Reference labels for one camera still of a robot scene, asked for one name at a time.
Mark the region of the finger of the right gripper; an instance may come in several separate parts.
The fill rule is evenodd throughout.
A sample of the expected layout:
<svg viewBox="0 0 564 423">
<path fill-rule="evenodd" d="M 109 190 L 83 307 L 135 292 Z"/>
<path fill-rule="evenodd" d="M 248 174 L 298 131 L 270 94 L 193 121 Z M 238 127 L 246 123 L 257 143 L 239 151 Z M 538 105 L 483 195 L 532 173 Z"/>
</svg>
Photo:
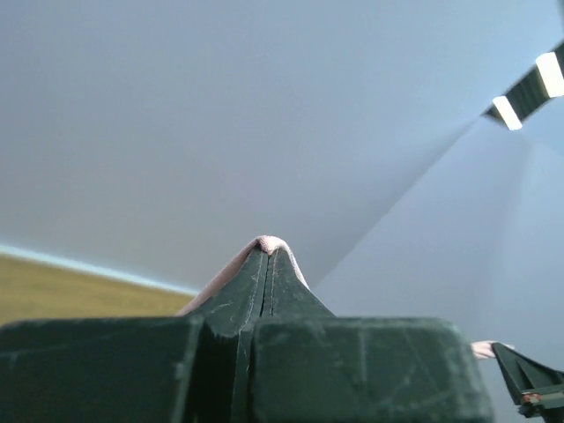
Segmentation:
<svg viewBox="0 0 564 423">
<path fill-rule="evenodd" d="M 501 343 L 492 349 L 518 412 L 526 419 L 563 418 L 563 372 L 542 365 Z"/>
</svg>

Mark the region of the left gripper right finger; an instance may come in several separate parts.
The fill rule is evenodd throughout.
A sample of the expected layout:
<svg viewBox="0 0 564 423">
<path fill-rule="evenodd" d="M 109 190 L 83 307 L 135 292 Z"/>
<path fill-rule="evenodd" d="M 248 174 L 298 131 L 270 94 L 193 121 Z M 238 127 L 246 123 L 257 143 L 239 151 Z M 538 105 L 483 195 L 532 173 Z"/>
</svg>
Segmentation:
<svg viewBox="0 0 564 423">
<path fill-rule="evenodd" d="M 249 379 L 253 422 L 490 422 L 471 348 L 431 317 L 337 317 L 278 250 Z"/>
</svg>

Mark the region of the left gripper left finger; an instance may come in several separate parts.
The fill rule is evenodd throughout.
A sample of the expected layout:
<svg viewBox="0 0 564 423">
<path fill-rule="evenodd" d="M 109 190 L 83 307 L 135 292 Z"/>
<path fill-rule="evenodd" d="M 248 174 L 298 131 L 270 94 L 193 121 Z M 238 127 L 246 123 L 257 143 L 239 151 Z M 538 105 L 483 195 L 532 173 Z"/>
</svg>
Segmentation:
<svg viewBox="0 0 564 423">
<path fill-rule="evenodd" d="M 33 320 L 1 329 L 4 422 L 245 422 L 269 258 L 249 255 L 183 317 Z"/>
</svg>

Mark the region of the dusty pink graphic t-shirt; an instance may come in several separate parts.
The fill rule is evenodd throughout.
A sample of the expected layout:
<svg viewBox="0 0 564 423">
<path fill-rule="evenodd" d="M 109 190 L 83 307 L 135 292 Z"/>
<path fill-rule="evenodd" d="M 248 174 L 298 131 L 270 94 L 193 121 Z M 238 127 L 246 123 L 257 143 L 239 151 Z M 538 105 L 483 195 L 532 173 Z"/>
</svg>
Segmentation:
<svg viewBox="0 0 564 423">
<path fill-rule="evenodd" d="M 298 282 L 298 287 L 304 291 L 305 300 L 312 300 L 313 301 L 313 311 L 321 312 L 320 316 L 323 317 L 335 317 L 318 299 L 315 297 L 314 294 L 311 293 L 308 283 L 303 277 L 301 269 L 297 264 L 295 256 L 292 250 L 288 247 L 288 244 L 281 240 L 276 236 L 271 235 L 262 235 L 255 238 L 248 246 L 246 246 L 238 255 L 236 255 L 229 264 L 216 275 L 216 277 L 209 282 L 203 291 L 194 299 L 192 300 L 185 308 L 183 308 L 178 315 L 196 315 L 199 312 L 197 310 L 204 310 L 204 304 L 206 302 L 213 302 L 213 297 L 221 292 L 225 286 L 228 288 L 232 288 L 234 284 L 232 281 L 236 279 L 236 277 L 241 273 L 241 269 L 244 267 L 245 262 L 252 256 L 254 251 L 258 251 L 259 255 L 259 262 L 261 261 L 261 257 L 266 256 L 267 262 L 268 259 L 272 258 L 273 255 L 276 254 L 277 251 L 283 251 L 284 254 L 287 255 L 289 264 L 290 264 L 290 276 L 294 277 Z M 454 330 L 455 334 L 459 335 L 459 330 L 450 322 L 445 321 L 444 319 L 433 318 L 433 317 L 401 317 L 401 318 L 376 318 L 376 319 L 337 319 L 334 323 L 415 323 L 415 329 L 422 329 L 422 323 L 436 323 L 434 326 L 437 326 L 438 329 L 445 331 L 445 330 Z M 234 338 L 223 338 L 222 336 L 216 337 L 213 335 L 211 331 L 203 334 L 203 338 L 200 341 L 200 345 L 197 350 L 197 358 L 196 363 L 203 367 L 205 365 L 211 364 L 212 369 L 219 370 L 220 367 L 237 367 L 238 363 L 237 360 L 240 358 L 238 354 L 240 353 L 239 350 L 239 343 L 241 341 L 239 337 L 239 333 L 234 334 Z M 251 332 L 247 333 L 250 335 L 250 338 L 247 339 L 247 345 L 244 345 L 243 342 L 243 350 L 242 350 L 242 358 L 243 358 L 243 370 L 249 369 L 249 363 L 252 363 L 252 331 L 254 327 L 251 327 Z M 368 358 L 369 348 L 368 347 L 368 333 L 366 331 L 367 328 L 357 328 L 360 331 L 358 333 L 348 333 L 349 338 L 354 339 L 354 342 L 349 343 L 348 346 L 355 346 L 358 350 L 349 351 L 349 353 L 354 352 L 353 356 L 355 359 L 360 359 L 356 364 L 366 365 L 370 362 Z M 494 344 L 500 344 L 501 346 L 509 349 L 510 351 L 514 351 L 515 347 L 505 343 L 499 343 L 499 341 L 493 340 L 485 340 L 485 341 L 477 341 L 472 343 L 463 343 L 464 345 L 468 345 L 468 348 L 476 360 L 490 360 L 495 358 L 494 354 Z M 327 343 L 325 351 L 325 355 L 327 357 L 324 358 L 331 358 L 333 360 L 333 364 L 335 366 L 343 366 L 343 365 L 352 365 L 352 360 L 345 360 L 344 352 L 339 351 L 336 345 L 329 345 Z"/>
</svg>

